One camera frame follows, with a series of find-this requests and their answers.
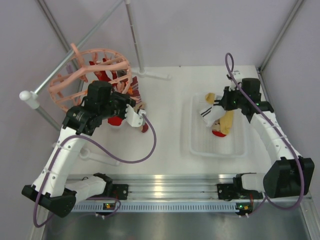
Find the robotic arm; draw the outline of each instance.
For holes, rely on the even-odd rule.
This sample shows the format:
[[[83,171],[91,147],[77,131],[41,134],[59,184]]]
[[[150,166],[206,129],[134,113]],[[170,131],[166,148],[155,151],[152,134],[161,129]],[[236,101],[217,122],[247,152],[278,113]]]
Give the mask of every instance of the robotic arm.
[[[133,127],[140,127],[144,124],[142,114],[146,112],[140,110],[139,114],[135,113],[135,105],[136,102],[128,95],[112,92],[110,83],[91,83],[82,103],[67,111],[59,139],[43,171],[32,185],[24,186],[22,194],[36,202],[38,193],[41,192],[38,204],[61,218],[68,215],[75,204],[89,197],[100,194],[108,197],[112,179],[105,174],[96,173],[88,179],[66,185],[69,172],[86,143],[85,139],[72,136],[90,138],[103,119],[115,116],[127,119]]]
[[[272,167],[265,174],[238,174],[233,179],[235,187],[239,192],[243,190],[265,192],[270,198],[299,196],[301,183],[295,158],[282,140],[282,138],[285,138],[288,141],[286,135],[277,123],[274,109],[268,101],[261,101],[260,81],[256,78],[244,78],[242,79],[241,89],[275,124],[274,126],[270,125],[239,89],[231,89],[229,86],[226,86],[219,105],[226,111],[241,109],[242,114],[246,116],[250,125],[260,135],[271,161],[273,162]],[[276,128],[282,134],[282,137],[279,137]],[[309,191],[315,165],[311,158],[304,158],[293,147],[292,149],[298,156],[302,168],[304,177],[304,195],[306,195]]]

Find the white plastic bin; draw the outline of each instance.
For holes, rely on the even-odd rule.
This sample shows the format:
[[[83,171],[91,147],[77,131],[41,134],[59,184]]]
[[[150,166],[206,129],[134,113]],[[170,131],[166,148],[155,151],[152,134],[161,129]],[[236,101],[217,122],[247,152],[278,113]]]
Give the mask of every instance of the white plastic bin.
[[[246,135],[246,119],[240,109],[234,111],[230,133],[218,137],[212,129],[206,127],[199,111],[205,108],[205,96],[208,92],[196,93],[191,99],[189,148],[191,153],[213,158],[239,158],[248,152],[248,137]]]

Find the white wall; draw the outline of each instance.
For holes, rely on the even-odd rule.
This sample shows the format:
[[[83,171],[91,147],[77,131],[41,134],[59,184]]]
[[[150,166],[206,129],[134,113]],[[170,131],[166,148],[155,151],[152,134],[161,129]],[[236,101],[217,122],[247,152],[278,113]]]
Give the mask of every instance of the white wall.
[[[71,42],[115,0],[46,0]],[[132,0],[146,66],[259,66],[295,0]],[[122,4],[83,48],[111,48],[137,65]]]
[[[311,186],[320,213],[320,1],[307,0],[264,71],[278,121],[315,163]]]
[[[33,202],[22,196],[52,151],[58,133],[19,99],[34,90],[64,56],[34,0],[3,0],[0,7],[1,239],[22,240],[32,226]],[[40,102],[62,121],[45,90]]]

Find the purple cable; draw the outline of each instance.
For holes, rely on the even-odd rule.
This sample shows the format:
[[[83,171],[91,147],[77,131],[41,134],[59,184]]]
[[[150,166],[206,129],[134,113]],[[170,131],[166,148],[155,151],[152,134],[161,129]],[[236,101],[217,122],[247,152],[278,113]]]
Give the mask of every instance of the purple cable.
[[[110,157],[114,158],[115,160],[117,160],[117,161],[119,161],[121,163],[125,163],[125,164],[141,163],[141,162],[147,160],[154,153],[156,145],[157,145],[157,135],[156,135],[156,131],[155,131],[154,127],[152,126],[151,122],[148,120],[146,115],[143,114],[142,116],[143,116],[143,118],[145,119],[145,121],[148,123],[148,125],[150,126],[150,128],[152,130],[152,133],[153,133],[153,146],[152,146],[152,149],[151,149],[150,153],[146,157],[144,157],[144,158],[142,158],[140,160],[137,160],[137,161],[126,161],[126,160],[120,159],[120,158],[114,156],[111,152],[109,152],[107,149],[105,149],[99,143],[95,142],[94,140],[92,140],[92,139],[90,139],[90,138],[88,138],[86,136],[81,136],[81,135],[68,136],[65,140],[63,140],[61,142],[60,146],[63,147],[70,139],[76,139],[76,138],[85,139],[85,140],[89,141],[90,143],[93,143],[98,148],[100,148],[102,151],[104,151],[106,154],[108,154]],[[56,152],[54,153],[52,161],[50,162],[50,165],[48,167],[48,171],[51,171],[51,169],[52,169],[53,165],[55,164],[55,161],[56,161],[57,156],[60,153],[60,151],[61,151],[61,148],[58,148],[56,150]],[[39,205],[40,197],[42,195],[41,193],[43,192],[43,190],[45,188],[45,185],[46,185],[46,182],[48,180],[48,177],[49,177],[49,172],[47,172],[45,174],[43,182],[42,182],[42,184],[40,186],[39,192],[38,192],[38,194],[36,196],[36,199],[35,199],[35,204],[34,204],[34,209],[33,209],[33,224],[34,224],[34,226],[36,228],[41,228],[43,225],[48,223],[54,217],[54,214],[51,214],[43,223],[41,223],[41,224],[37,223],[38,205]]]
[[[230,67],[229,67],[229,63],[228,63],[228,57],[231,58],[231,70],[230,70]],[[299,198],[298,200],[296,201],[296,203],[290,207],[283,207],[283,206],[279,206],[277,204],[275,204],[274,202],[272,202],[270,200],[270,198],[267,196],[266,193],[265,194],[265,197],[264,199],[268,200],[268,202],[278,208],[278,209],[281,209],[281,210],[293,210],[295,208],[297,208],[303,197],[304,197],[304,189],[305,189],[305,179],[304,179],[304,174],[303,174],[303,171],[302,171],[302,168],[301,168],[301,165],[300,165],[300,162],[299,162],[299,159],[298,159],[298,156],[296,155],[294,149],[291,147],[291,145],[289,144],[289,142],[283,137],[282,133],[279,131],[279,129],[277,127],[275,127],[274,123],[260,110],[260,108],[258,108],[256,106],[256,104],[251,100],[251,98],[242,90],[242,88],[239,86],[239,84],[237,83],[234,75],[232,74],[232,70],[234,69],[234,65],[235,65],[235,62],[234,62],[234,57],[231,55],[231,53],[227,53],[225,55],[225,58],[224,58],[224,61],[225,61],[225,66],[226,66],[226,69],[232,79],[232,81],[234,82],[234,84],[236,85],[236,87],[239,89],[239,91],[242,93],[242,95],[252,104],[252,106],[258,111],[258,113],[260,113],[264,118],[265,120],[271,125],[273,126],[274,130],[276,131],[276,133],[279,135],[279,137],[282,137],[282,141],[284,142],[284,144],[287,146],[287,148],[290,150],[290,152],[292,153],[293,157],[294,157],[294,160],[296,162],[296,165],[298,167],[298,171],[299,171],[299,176],[300,176],[300,185],[301,185],[301,189],[300,189],[300,195],[299,195]]]
[[[104,216],[105,218],[109,218],[109,217],[112,217],[113,215],[115,215],[117,213],[117,211],[120,209],[121,207],[121,201],[116,199],[116,198],[113,198],[113,197],[89,197],[87,200],[113,200],[113,201],[116,201],[118,202],[118,206],[117,208],[111,212],[109,215],[106,215]],[[61,234],[64,230],[66,230],[70,225],[74,224],[76,221],[78,221],[79,219],[82,219],[83,217],[86,217],[86,216],[95,216],[96,214],[95,213],[85,213],[85,214],[82,214],[80,216],[78,216],[76,219],[68,222],[63,228],[61,228],[59,231],[54,231],[53,230],[53,227],[52,227],[52,221],[50,222],[50,225],[49,225],[49,228],[50,228],[50,231],[53,235],[59,235]]]

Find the purple wire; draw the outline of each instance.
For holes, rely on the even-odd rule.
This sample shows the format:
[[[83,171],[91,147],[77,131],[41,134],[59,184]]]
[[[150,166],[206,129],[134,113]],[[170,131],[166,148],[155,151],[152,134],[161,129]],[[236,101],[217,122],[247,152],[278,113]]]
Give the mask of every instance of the purple wire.
[[[116,199],[116,198],[113,198],[113,197],[89,197],[87,200],[113,200],[113,201],[116,201],[118,202],[118,206],[117,208],[111,212],[109,215],[106,215],[104,216],[105,218],[109,218],[109,217],[112,217],[113,215],[115,215],[117,213],[117,211],[120,209],[121,207],[121,201],[119,199]],[[82,214],[80,216],[78,216],[76,219],[68,222],[63,228],[61,228],[59,231],[54,231],[53,230],[53,227],[52,227],[52,221],[50,222],[50,225],[49,225],[49,228],[50,228],[50,231],[53,235],[59,235],[61,234],[64,230],[66,230],[70,225],[74,224],[76,221],[78,221],[79,219],[82,219],[83,217],[86,217],[86,216],[95,216],[96,214],[95,213],[85,213],[85,214]]]
[[[150,126],[151,130],[152,130],[152,133],[153,133],[153,146],[152,146],[152,149],[150,151],[150,153],[140,159],[140,160],[137,160],[137,161],[126,161],[126,160],[123,160],[123,159],[120,159],[116,156],[114,156],[111,152],[109,152],[107,149],[105,149],[103,146],[101,146],[99,143],[95,142],[94,140],[86,137],[86,136],[81,136],[81,135],[73,135],[73,136],[68,136],[66,139],[64,139],[60,146],[63,147],[69,140],[71,139],[75,139],[75,138],[80,138],[80,139],[85,139],[87,141],[89,141],[90,143],[93,143],[94,145],[96,145],[98,148],[100,148],[102,151],[104,151],[106,154],[108,154],[110,157],[114,158],[115,160],[121,162],[121,163],[125,163],[125,164],[137,164],[137,163],[141,163],[145,160],[147,160],[155,151],[155,148],[156,148],[156,145],[157,145],[157,135],[156,135],[156,131],[154,129],[154,127],[152,126],[151,122],[148,120],[147,116],[142,114],[143,118],[145,119],[145,121],[148,123],[148,125]],[[61,151],[61,148],[59,147],[56,152],[54,153],[53,155],[53,158],[52,158],[52,161],[50,162],[50,165],[48,167],[48,171],[51,171],[53,165],[55,164],[55,161],[58,157],[58,154],[60,153]],[[54,217],[54,214],[51,214],[43,223],[41,224],[38,224],[37,222],[37,211],[38,211],[38,205],[39,205],[39,201],[40,201],[40,197],[42,195],[42,192],[45,188],[45,185],[47,183],[47,180],[49,178],[49,172],[47,172],[44,176],[44,179],[43,179],[43,182],[40,186],[40,190],[36,196],[36,199],[35,199],[35,203],[34,203],[34,209],[33,209],[33,224],[36,228],[41,228],[43,225],[45,225],[46,223],[48,223],[53,217]]]
[[[234,69],[234,65],[235,65],[235,62],[234,62],[234,57],[232,56],[231,53],[227,53],[225,55],[225,58],[224,58],[224,61],[225,61],[225,66],[226,66],[226,69],[232,79],[232,81],[234,82],[234,84],[236,85],[236,87],[239,89],[239,91],[242,93],[242,95],[252,104],[252,106],[258,111],[258,113],[260,113],[264,118],[265,120],[271,125],[273,126],[274,130],[276,131],[276,133],[279,135],[279,137],[282,137],[282,141],[284,142],[284,144],[287,146],[287,148],[290,150],[290,152],[292,153],[293,157],[294,157],[294,160],[296,162],[296,165],[298,167],[298,171],[299,171],[299,176],[300,176],[300,185],[301,185],[301,189],[300,189],[300,195],[299,195],[299,198],[298,200],[296,201],[296,203],[290,207],[283,207],[283,206],[279,206],[277,204],[275,204],[274,202],[272,202],[270,200],[270,198],[267,196],[266,193],[265,194],[265,199],[268,200],[268,202],[278,208],[278,209],[281,209],[281,210],[293,210],[295,208],[297,208],[303,197],[304,197],[304,189],[305,189],[305,179],[304,179],[304,173],[302,171],[302,168],[301,168],[301,165],[300,165],[300,162],[299,162],[299,159],[298,159],[298,156],[296,155],[294,149],[291,147],[291,145],[289,144],[289,142],[283,137],[282,133],[279,131],[279,129],[277,127],[275,127],[275,124],[260,110],[260,108],[257,107],[257,105],[251,100],[251,98],[242,90],[242,88],[239,86],[239,84],[237,83],[234,75],[232,74],[232,70],[230,70],[230,67],[229,67],[229,63],[228,63],[228,57],[231,58],[231,69],[233,70]]]

